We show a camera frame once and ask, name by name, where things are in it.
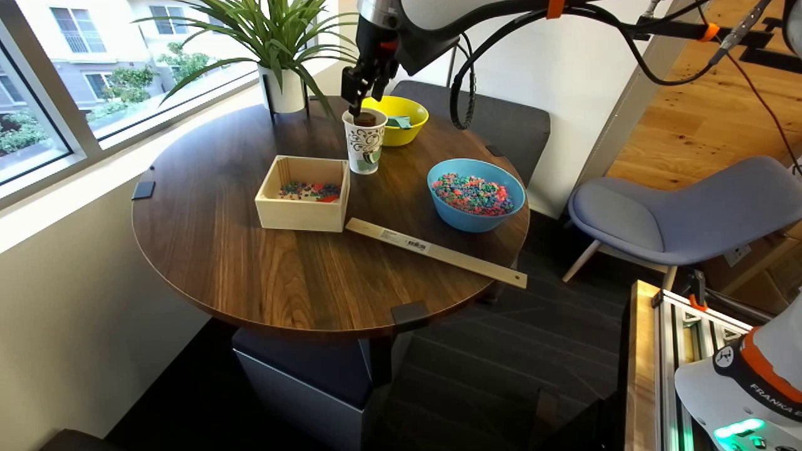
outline chair leg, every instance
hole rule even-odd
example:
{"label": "chair leg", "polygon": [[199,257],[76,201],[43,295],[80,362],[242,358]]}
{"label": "chair leg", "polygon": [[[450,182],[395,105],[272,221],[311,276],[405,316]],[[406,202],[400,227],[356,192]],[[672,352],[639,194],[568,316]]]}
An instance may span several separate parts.
{"label": "chair leg", "polygon": [[678,280],[678,265],[667,265],[667,272],[662,276],[662,288],[672,290],[675,280]]}
{"label": "chair leg", "polygon": [[588,247],[585,247],[585,252],[574,260],[574,265],[570,267],[570,272],[568,276],[561,276],[561,283],[570,283],[580,270],[581,270],[581,265],[600,251],[600,239],[594,239],[594,243],[590,243]]}

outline wooden stick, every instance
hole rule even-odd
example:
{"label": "wooden stick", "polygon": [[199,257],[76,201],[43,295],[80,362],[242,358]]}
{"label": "wooden stick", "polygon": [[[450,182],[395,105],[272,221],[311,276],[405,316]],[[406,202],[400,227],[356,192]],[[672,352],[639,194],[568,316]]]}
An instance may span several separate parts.
{"label": "wooden stick", "polygon": [[494,280],[501,280],[501,283],[509,283],[518,288],[526,288],[526,272],[523,272],[523,270],[511,270],[511,267],[496,265],[491,260],[457,252],[452,247],[444,247],[444,246],[437,246],[437,243],[430,243],[430,239],[422,239],[422,237],[391,229],[391,227],[381,227],[381,226],[361,221],[361,218],[348,218],[346,227],[358,236],[370,236],[373,239],[391,243],[397,247],[406,247],[411,252],[422,252],[426,257],[434,257],[434,260],[442,260],[442,263],[472,270],[472,272],[482,272],[487,277],[494,277]]}

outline yellow bowl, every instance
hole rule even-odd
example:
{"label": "yellow bowl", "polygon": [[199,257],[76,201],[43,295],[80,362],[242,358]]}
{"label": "yellow bowl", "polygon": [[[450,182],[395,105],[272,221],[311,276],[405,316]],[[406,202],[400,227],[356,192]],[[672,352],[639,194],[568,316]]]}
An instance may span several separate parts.
{"label": "yellow bowl", "polygon": [[[381,95],[381,100],[367,97],[367,100],[361,100],[361,105],[378,110],[390,118],[390,124],[385,129],[386,148],[410,146],[422,132],[422,128],[430,122],[430,110],[411,97]],[[391,118],[410,118],[410,128],[395,124]]]}

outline colorful beads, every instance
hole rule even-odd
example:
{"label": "colorful beads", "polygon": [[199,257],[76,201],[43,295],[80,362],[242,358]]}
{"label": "colorful beads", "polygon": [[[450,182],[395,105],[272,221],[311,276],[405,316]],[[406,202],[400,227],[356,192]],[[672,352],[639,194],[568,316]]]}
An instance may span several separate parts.
{"label": "colorful beads", "polygon": [[437,178],[431,188],[450,204],[475,214],[506,214],[515,209],[506,184],[484,179],[479,174],[446,172]]}
{"label": "colorful beads", "polygon": [[331,182],[288,179],[282,184],[279,198],[331,202],[342,198],[342,188]]}

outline blue bowl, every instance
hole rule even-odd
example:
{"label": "blue bowl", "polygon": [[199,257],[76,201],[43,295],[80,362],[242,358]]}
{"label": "blue bowl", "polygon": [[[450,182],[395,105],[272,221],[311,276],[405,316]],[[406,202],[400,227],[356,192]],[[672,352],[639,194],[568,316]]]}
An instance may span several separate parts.
{"label": "blue bowl", "polygon": [[[450,172],[457,172],[457,174],[479,174],[482,179],[487,182],[499,182],[506,188],[506,212],[504,214],[479,214],[479,212],[472,212],[472,209],[461,209],[457,204],[450,204],[431,184],[450,174]],[[519,182],[518,174],[506,172],[504,167],[499,166],[491,166],[487,161],[475,161],[475,157],[452,157],[452,161],[442,161],[437,163],[430,174],[426,174],[426,184],[430,184],[430,192],[431,192],[431,202],[437,207],[437,212],[442,214],[444,222],[450,222],[452,227],[457,229],[464,229],[464,233],[487,233],[487,229],[494,229],[499,227],[501,222],[506,222],[511,214],[518,214],[524,202],[526,202],[526,191],[524,184]]]}

